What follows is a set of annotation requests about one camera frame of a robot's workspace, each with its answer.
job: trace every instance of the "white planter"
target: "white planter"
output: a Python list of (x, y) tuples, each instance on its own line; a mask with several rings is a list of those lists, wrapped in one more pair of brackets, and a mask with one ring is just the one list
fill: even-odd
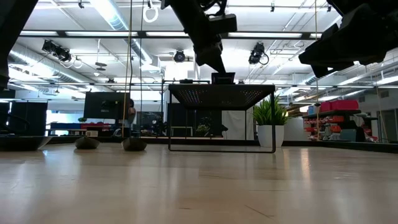
[[(257, 135), (259, 137), (261, 147), (272, 147), (272, 125), (258, 126), (257, 130)], [(285, 126), (275, 126), (275, 133), (276, 147), (281, 147), (284, 141)]]

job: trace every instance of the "mesh tabletop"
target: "mesh tabletop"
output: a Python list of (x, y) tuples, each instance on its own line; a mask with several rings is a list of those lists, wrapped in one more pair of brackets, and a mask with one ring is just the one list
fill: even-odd
[(189, 110), (244, 111), (275, 92), (275, 86), (172, 84), (169, 90)]

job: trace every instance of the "monitor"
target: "monitor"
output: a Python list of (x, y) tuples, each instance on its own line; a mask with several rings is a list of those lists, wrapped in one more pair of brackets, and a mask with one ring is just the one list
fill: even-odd
[[(126, 106), (123, 106), (124, 95), (126, 94)], [(97, 92), (86, 93), (85, 118), (98, 119), (128, 119), (130, 93)]]

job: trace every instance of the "red box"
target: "red box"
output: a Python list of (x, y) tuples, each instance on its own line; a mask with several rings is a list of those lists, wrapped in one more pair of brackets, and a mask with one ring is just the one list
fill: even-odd
[(330, 103), (331, 110), (358, 110), (359, 108), (356, 100), (336, 100)]
[(320, 113), (331, 111), (331, 102), (321, 103)]

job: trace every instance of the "wooden floor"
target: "wooden floor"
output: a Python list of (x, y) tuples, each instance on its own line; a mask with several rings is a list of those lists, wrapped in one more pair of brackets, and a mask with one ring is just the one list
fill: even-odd
[(326, 148), (0, 152), (0, 223), (397, 223), (398, 155)]

